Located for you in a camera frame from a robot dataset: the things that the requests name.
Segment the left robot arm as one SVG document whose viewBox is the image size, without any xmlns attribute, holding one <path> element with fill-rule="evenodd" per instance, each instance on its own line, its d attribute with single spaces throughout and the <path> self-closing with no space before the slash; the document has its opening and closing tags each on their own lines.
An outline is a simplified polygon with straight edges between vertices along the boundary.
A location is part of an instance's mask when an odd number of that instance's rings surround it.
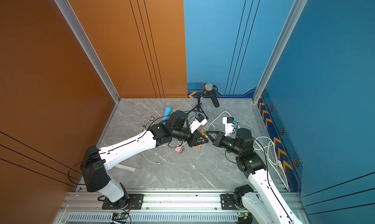
<svg viewBox="0 0 375 224">
<path fill-rule="evenodd" d="M 151 124 L 147 130 L 130 139 L 103 148 L 89 147 L 80 165 L 87 191 L 101 193 L 117 208 L 127 207 L 130 196 L 108 171 L 138 153 L 169 144 L 172 139 L 187 142 L 189 147 L 207 143 L 208 139 L 199 131 L 207 119 L 198 114 L 192 123 L 187 120 L 188 114 L 177 110 L 168 119 Z"/>
</svg>

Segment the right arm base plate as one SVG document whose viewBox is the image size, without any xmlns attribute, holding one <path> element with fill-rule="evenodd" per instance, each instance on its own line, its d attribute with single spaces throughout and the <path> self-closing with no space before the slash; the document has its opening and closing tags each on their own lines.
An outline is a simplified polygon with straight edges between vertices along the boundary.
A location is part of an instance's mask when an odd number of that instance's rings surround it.
<svg viewBox="0 0 375 224">
<path fill-rule="evenodd" d="M 222 210 L 241 210 L 234 198 L 234 195 L 231 193 L 225 193 L 220 195 L 220 203 Z"/>
</svg>

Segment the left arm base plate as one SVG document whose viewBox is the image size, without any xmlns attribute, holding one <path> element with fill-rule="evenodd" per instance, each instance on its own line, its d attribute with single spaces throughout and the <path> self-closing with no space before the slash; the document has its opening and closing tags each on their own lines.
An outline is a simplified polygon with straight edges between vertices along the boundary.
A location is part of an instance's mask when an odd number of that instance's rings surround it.
<svg viewBox="0 0 375 224">
<path fill-rule="evenodd" d="M 140 210 L 144 201 L 144 194 L 131 193 L 125 195 L 124 198 L 111 202 L 107 197 L 105 197 L 102 205 L 103 210 L 115 210 L 115 209 L 126 209 L 126 210 Z"/>
</svg>

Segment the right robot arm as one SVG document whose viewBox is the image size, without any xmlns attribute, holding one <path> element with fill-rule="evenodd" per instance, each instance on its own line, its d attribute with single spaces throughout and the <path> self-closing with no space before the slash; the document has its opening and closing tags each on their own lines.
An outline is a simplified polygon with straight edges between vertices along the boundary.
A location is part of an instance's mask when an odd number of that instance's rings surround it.
<svg viewBox="0 0 375 224">
<path fill-rule="evenodd" d="M 207 131 L 206 135 L 214 146 L 236 155 L 238 169 L 249 180 L 249 185 L 234 190 L 239 208 L 248 210 L 260 224 L 302 223 L 272 181 L 268 163 L 254 151 L 254 137 L 249 129 L 237 130 L 235 138 L 220 131 Z"/>
</svg>

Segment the orange power strip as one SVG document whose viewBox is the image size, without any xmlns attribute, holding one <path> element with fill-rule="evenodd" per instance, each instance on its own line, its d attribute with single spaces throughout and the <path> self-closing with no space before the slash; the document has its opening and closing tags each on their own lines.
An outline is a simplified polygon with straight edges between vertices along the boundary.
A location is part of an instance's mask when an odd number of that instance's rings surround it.
<svg viewBox="0 0 375 224">
<path fill-rule="evenodd" d="M 206 132 L 205 132 L 205 127 L 203 127 L 203 128 L 200 130 L 200 133 L 203 134 L 203 136 L 204 136 L 205 138 L 208 139 L 208 136 L 207 136 L 207 134 L 206 134 Z M 198 149 L 201 149 L 205 144 L 206 144 L 206 143 L 204 143 L 204 144 L 200 144 L 200 145 L 197 146 L 197 148 L 198 148 Z"/>
</svg>

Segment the teal charger cube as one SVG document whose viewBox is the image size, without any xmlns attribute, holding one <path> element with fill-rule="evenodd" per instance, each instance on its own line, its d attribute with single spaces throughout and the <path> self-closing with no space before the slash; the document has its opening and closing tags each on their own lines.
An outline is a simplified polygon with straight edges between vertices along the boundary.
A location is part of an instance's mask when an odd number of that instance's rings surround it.
<svg viewBox="0 0 375 224">
<path fill-rule="evenodd" d="M 208 124 L 208 125 L 206 125 L 205 127 L 204 127 L 204 131 L 209 131 L 210 130 L 210 125 Z"/>
</svg>

